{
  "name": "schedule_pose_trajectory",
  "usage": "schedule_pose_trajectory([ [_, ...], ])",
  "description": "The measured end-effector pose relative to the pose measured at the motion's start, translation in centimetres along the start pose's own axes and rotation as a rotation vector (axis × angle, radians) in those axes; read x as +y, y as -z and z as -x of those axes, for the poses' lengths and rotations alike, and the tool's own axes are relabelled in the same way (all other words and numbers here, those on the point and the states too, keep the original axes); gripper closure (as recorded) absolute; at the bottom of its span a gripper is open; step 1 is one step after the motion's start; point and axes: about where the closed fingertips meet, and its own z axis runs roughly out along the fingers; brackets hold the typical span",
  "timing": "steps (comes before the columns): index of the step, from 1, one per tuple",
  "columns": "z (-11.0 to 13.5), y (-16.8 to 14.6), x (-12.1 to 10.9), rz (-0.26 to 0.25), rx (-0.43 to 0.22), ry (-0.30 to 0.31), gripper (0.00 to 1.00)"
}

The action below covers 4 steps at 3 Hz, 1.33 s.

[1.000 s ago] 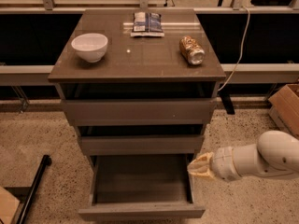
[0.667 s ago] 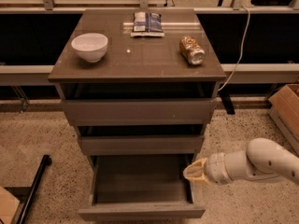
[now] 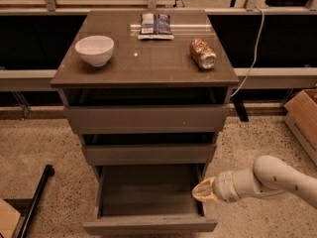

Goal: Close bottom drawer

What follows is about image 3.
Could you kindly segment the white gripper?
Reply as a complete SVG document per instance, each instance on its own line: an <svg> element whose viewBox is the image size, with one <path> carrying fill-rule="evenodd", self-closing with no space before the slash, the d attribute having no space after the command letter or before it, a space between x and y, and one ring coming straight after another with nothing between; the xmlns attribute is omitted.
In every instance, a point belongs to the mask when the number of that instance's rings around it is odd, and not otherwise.
<svg viewBox="0 0 317 238"><path fill-rule="evenodd" d="M206 178L192 190L192 196L203 203L217 203L218 199L233 203L241 199L234 186L232 171L219 173L215 178Z"/></svg>

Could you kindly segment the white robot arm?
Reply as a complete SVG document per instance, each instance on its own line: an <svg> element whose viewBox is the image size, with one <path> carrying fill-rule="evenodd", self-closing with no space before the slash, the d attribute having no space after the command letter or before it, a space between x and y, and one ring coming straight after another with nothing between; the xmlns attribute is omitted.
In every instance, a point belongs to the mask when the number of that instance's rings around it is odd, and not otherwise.
<svg viewBox="0 0 317 238"><path fill-rule="evenodd" d="M290 193L317 207L317 179L273 156L258 157L251 168L206 178L192 190L192 196L204 203L232 203L246 197L282 199Z"/></svg>

